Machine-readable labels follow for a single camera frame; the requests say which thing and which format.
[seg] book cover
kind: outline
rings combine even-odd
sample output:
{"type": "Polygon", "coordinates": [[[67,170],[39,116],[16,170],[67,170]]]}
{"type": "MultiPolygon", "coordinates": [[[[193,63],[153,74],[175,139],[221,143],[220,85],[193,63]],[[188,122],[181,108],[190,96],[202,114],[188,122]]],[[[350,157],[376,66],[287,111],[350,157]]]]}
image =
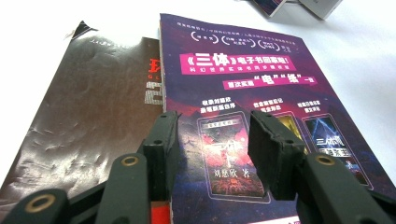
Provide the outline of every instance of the book cover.
{"type": "Polygon", "coordinates": [[[262,197],[247,155],[253,109],[279,118],[307,153],[337,157],[364,187],[396,198],[301,38],[161,14],[160,41],[164,108],[182,114],[174,223],[299,222],[295,202],[262,197]]]}
{"type": "Polygon", "coordinates": [[[0,222],[40,189],[73,198],[106,181],[163,112],[160,68],[158,39],[118,39],[82,22],[0,189],[0,222]]]}

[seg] white surface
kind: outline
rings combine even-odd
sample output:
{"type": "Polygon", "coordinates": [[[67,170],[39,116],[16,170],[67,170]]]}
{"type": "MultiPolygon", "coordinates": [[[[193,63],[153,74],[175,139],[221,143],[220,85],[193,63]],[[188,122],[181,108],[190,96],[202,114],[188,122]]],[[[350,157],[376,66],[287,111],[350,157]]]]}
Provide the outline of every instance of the white surface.
{"type": "Polygon", "coordinates": [[[7,1],[0,8],[0,183],[80,21],[120,35],[158,37],[159,13],[301,37],[393,183],[396,183],[395,3],[343,1],[321,21],[285,4],[273,18],[254,3],[201,1],[7,1]]]}

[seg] book cover image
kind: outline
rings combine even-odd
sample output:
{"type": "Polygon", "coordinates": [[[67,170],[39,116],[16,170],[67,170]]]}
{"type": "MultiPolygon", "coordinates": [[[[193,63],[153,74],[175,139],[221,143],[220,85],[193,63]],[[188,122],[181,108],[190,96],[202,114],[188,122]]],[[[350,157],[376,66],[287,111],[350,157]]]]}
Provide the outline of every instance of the book cover image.
{"type": "Polygon", "coordinates": [[[161,14],[160,41],[164,108],[181,114],[174,223],[299,221],[295,202],[259,196],[246,154],[251,110],[279,118],[306,153],[337,156],[364,187],[396,198],[301,38],[161,14]]]}
{"type": "Polygon", "coordinates": [[[0,222],[38,190],[73,198],[106,181],[163,112],[159,40],[111,36],[77,27],[0,189],[0,222]]]}

